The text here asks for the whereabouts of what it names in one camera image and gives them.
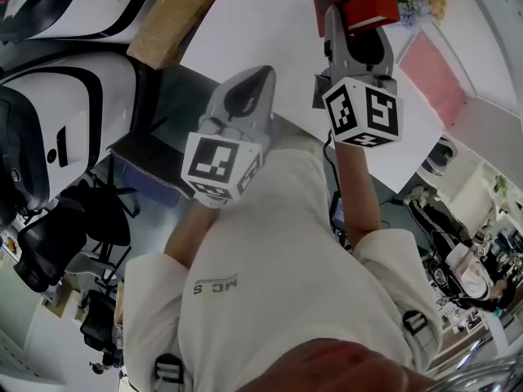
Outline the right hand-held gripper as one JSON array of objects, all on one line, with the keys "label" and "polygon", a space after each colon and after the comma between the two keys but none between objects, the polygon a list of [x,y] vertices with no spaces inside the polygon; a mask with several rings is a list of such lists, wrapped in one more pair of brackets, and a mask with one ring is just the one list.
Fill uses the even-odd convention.
[{"label": "right hand-held gripper", "polygon": [[400,142],[404,102],[391,77],[394,53],[383,27],[376,28],[383,48],[381,61],[374,67],[349,69],[352,57],[340,8],[331,6],[324,20],[329,69],[315,76],[313,107],[326,111],[333,140],[366,149]]}]

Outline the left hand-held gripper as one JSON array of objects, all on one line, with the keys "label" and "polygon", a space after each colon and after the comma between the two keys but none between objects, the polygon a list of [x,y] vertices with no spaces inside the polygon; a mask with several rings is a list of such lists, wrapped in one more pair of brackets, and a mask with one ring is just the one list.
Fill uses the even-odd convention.
[{"label": "left hand-held gripper", "polygon": [[264,165],[275,94],[272,66],[246,69],[217,86],[186,143],[181,178],[206,207],[238,201]]}]

